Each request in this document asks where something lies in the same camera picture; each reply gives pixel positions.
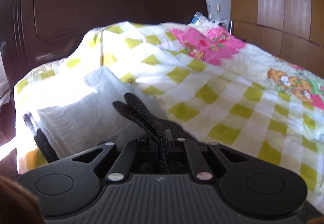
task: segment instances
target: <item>bedspread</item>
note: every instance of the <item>bedspread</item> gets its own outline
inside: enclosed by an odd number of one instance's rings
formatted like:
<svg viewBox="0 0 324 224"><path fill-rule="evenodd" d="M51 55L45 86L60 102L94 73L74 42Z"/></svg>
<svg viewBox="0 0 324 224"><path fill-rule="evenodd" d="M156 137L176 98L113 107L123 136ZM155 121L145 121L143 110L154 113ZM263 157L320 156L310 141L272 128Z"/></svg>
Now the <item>bedspread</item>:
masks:
<svg viewBox="0 0 324 224"><path fill-rule="evenodd" d="M323 212L323 143L313 141L324 131L323 110L253 75L239 74L229 63L236 56L218 66L188 55L171 32L186 27L122 22L90 31L62 64L15 86L16 107L23 112L33 82L105 65L121 81L157 97L168 118L197 139L220 142L299 174L308 199Z"/></svg>

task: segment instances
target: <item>headboard panel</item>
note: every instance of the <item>headboard panel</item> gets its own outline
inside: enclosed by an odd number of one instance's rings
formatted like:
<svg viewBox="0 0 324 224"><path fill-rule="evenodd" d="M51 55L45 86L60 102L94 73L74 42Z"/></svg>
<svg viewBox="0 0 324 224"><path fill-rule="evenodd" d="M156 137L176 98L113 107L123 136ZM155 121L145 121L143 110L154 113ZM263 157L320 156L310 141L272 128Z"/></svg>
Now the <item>headboard panel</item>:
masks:
<svg viewBox="0 0 324 224"><path fill-rule="evenodd" d="M10 86L70 55L84 34L120 21L188 23L205 0L0 0L1 55Z"/></svg>

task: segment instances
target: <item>pillow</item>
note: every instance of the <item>pillow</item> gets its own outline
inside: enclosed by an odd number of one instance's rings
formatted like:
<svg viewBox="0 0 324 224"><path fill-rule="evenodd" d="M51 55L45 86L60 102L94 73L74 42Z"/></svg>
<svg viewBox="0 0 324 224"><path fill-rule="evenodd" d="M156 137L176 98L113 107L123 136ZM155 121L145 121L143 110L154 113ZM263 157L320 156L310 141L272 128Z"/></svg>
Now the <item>pillow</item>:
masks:
<svg viewBox="0 0 324 224"><path fill-rule="evenodd" d="M155 98L144 95L135 85L122 83L107 67L84 77L56 75L35 88L35 108L30 112L59 159L102 141L123 147L144 136L143 129L112 105L113 101L124 101L127 92L138 96L154 115L166 118Z"/></svg>

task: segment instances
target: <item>round silver pin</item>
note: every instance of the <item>round silver pin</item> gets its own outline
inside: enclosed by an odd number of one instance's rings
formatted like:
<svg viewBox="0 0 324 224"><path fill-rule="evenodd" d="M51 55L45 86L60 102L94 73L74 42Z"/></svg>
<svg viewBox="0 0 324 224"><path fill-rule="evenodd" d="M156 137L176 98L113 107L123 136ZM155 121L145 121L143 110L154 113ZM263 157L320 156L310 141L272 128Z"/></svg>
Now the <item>round silver pin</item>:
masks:
<svg viewBox="0 0 324 224"><path fill-rule="evenodd" d="M122 173L111 173L108 175L108 179L110 181L120 181L124 178L124 175Z"/></svg>
<svg viewBox="0 0 324 224"><path fill-rule="evenodd" d="M213 175L209 172L200 172L197 174L197 178L199 180L206 181L206 180L211 180L213 178Z"/></svg>

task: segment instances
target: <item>white logo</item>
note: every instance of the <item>white logo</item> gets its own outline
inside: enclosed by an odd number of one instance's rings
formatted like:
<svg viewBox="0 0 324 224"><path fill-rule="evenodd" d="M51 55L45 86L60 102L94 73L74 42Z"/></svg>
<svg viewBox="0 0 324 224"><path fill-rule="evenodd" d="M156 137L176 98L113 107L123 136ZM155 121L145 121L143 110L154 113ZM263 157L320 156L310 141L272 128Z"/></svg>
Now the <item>white logo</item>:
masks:
<svg viewBox="0 0 324 224"><path fill-rule="evenodd" d="M156 180L159 181L159 182L162 182L163 180L165 180L165 178L160 176L159 178L156 178Z"/></svg>

